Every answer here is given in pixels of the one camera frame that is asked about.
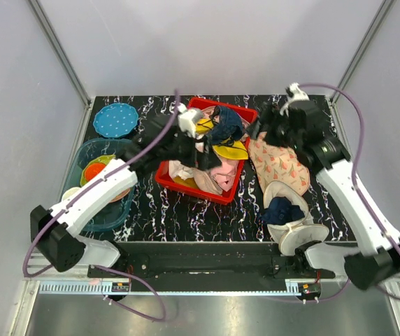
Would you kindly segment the navy blue lace bra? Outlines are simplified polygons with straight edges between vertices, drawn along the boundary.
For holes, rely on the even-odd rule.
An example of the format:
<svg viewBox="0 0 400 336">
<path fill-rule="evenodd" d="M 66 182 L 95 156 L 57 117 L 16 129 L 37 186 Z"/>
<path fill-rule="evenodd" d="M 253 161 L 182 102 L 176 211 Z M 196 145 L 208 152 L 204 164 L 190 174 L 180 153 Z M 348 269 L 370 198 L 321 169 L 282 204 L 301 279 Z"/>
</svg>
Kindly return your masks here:
<svg viewBox="0 0 400 336">
<path fill-rule="evenodd" d="M 235 110 L 217 105 L 214 108 L 211 119 L 218 117 L 218 122 L 208 133 L 208 140 L 212 145 L 219 145 L 223 142 L 239 141 L 244 134 L 244 126 L 241 118 Z"/>
</svg>

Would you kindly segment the white mesh laundry bag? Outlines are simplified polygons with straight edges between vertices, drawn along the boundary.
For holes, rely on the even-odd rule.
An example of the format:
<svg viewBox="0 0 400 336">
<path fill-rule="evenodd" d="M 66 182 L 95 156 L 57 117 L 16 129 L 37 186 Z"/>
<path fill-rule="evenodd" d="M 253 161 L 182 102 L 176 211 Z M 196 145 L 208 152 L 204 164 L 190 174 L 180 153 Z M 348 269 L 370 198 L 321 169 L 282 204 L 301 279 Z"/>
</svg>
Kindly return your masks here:
<svg viewBox="0 0 400 336">
<path fill-rule="evenodd" d="M 323 242 L 329 234 L 329 228 L 314 222 L 305 199 L 280 181 L 270 182 L 264 191 L 261 220 L 285 256 L 306 243 Z"/>
</svg>

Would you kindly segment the dark navy plain bra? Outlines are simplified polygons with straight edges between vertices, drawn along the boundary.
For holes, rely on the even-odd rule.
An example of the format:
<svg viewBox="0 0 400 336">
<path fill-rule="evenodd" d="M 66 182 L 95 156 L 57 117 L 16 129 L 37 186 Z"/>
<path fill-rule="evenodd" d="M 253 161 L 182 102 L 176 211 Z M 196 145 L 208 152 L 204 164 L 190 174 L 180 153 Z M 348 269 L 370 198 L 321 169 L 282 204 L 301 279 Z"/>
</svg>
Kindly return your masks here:
<svg viewBox="0 0 400 336">
<path fill-rule="evenodd" d="M 270 225 L 286 225 L 306 217 L 299 205 L 293 204 L 286 197 L 274 197 L 263 210 L 261 220 Z"/>
</svg>

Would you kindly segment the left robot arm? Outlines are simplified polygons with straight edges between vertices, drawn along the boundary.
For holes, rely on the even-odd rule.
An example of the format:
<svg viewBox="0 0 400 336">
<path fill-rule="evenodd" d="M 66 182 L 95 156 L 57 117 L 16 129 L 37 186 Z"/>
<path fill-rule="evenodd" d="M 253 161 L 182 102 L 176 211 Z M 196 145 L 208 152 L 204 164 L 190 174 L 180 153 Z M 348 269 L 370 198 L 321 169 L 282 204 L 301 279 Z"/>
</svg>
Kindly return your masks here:
<svg viewBox="0 0 400 336">
<path fill-rule="evenodd" d="M 196 108 L 150 121 L 150 136 L 140 136 L 121 147 L 92 180 L 49 209 L 31 211 L 31 247 L 38 249 L 58 272 L 76 265 L 102 267 L 112 277 L 127 270 L 127 260 L 114 243 L 81 236 L 82 229 L 120 193 L 154 172 L 163 161 L 177 160 L 186 167 L 209 170 L 220 165 L 208 137 L 196 127 L 203 113 Z"/>
</svg>

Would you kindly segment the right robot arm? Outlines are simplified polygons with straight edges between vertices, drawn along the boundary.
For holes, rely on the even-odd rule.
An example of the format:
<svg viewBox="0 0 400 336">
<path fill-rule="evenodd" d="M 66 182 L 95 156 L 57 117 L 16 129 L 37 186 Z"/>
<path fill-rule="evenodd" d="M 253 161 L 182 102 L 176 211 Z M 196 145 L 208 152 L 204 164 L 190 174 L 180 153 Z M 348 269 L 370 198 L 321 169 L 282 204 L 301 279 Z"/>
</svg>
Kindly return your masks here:
<svg viewBox="0 0 400 336">
<path fill-rule="evenodd" d="M 324 114 L 309 99 L 290 101 L 282 108 L 267 102 L 247 133 L 268 145 L 291 148 L 335 201 L 357 242 L 355 248 L 329 245 L 321 225 L 303 217 L 269 224 L 280 252 L 293 257 L 300 277 L 327 270 L 365 291 L 400 273 L 400 232 L 367 193 L 357 177 L 357 163 L 341 140 L 326 134 L 326 125 Z"/>
</svg>

